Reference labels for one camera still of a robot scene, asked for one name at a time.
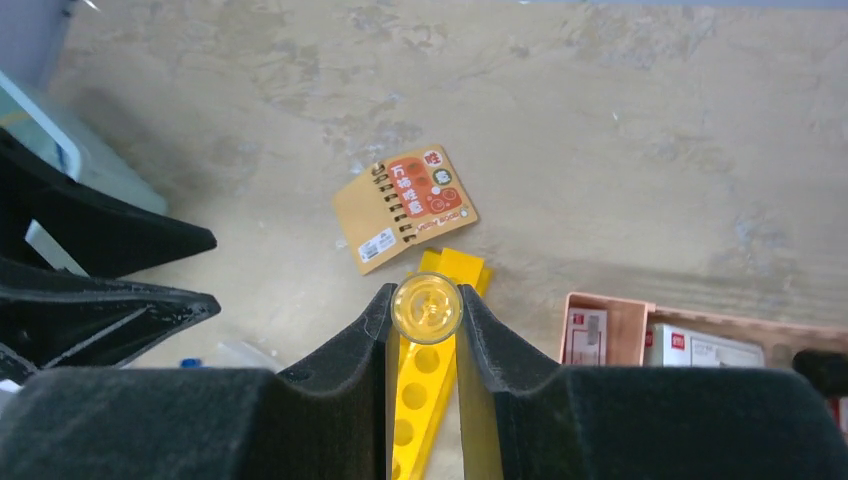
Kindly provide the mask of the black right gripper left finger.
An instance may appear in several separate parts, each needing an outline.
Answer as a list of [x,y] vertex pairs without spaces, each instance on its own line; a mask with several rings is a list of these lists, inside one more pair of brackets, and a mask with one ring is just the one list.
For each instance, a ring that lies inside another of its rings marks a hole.
[[60,368],[1,415],[5,479],[387,479],[393,284],[290,367]]

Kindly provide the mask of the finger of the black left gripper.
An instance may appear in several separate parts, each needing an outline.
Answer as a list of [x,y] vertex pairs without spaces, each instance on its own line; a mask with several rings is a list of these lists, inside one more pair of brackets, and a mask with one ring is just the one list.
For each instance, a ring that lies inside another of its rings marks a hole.
[[59,172],[1,131],[1,205],[37,221],[93,276],[118,278],[217,247],[203,227],[149,212]]
[[1,376],[122,367],[221,311],[214,296],[1,261]]

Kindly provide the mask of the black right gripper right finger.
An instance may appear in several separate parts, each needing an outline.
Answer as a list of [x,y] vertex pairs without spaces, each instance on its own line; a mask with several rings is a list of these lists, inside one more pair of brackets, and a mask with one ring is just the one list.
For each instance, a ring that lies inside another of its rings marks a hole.
[[775,369],[568,366],[462,286],[468,479],[843,479],[823,398]]

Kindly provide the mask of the yellow test tube rack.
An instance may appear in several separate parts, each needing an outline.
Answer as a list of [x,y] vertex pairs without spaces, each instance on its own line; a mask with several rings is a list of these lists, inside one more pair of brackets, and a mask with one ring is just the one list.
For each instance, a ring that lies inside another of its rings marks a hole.
[[[492,277],[484,259],[449,248],[425,251],[418,272],[440,273],[480,295]],[[422,479],[456,380],[456,336],[421,345],[399,335],[391,477]]]

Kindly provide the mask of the blue capped test tube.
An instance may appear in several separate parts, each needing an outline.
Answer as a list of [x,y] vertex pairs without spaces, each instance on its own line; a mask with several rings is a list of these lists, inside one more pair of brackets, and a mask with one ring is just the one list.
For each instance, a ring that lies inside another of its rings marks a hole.
[[412,343],[434,345],[460,326],[463,300],[456,283],[437,272],[418,272],[400,282],[390,300],[398,332]]
[[186,358],[180,362],[179,367],[183,369],[202,368],[203,362],[199,358]]

